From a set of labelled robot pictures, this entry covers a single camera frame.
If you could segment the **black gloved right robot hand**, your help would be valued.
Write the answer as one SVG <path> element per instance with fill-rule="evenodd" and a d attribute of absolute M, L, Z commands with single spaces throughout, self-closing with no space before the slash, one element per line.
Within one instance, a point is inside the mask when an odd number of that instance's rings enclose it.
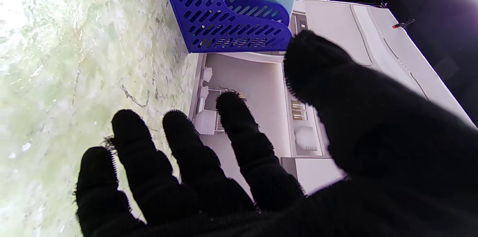
<path fill-rule="evenodd" d="M 110 139 L 146 222 L 118 189 L 112 154 L 91 147 L 76 187 L 84 237 L 476 237 L 477 129 L 396 80 L 301 31 L 283 61 L 292 95 L 313 106 L 345 178 L 311 196 L 274 154 L 236 92 L 216 108 L 252 197 L 221 168 L 187 116 L 162 124 L 181 181 L 142 118 L 118 111 Z"/>

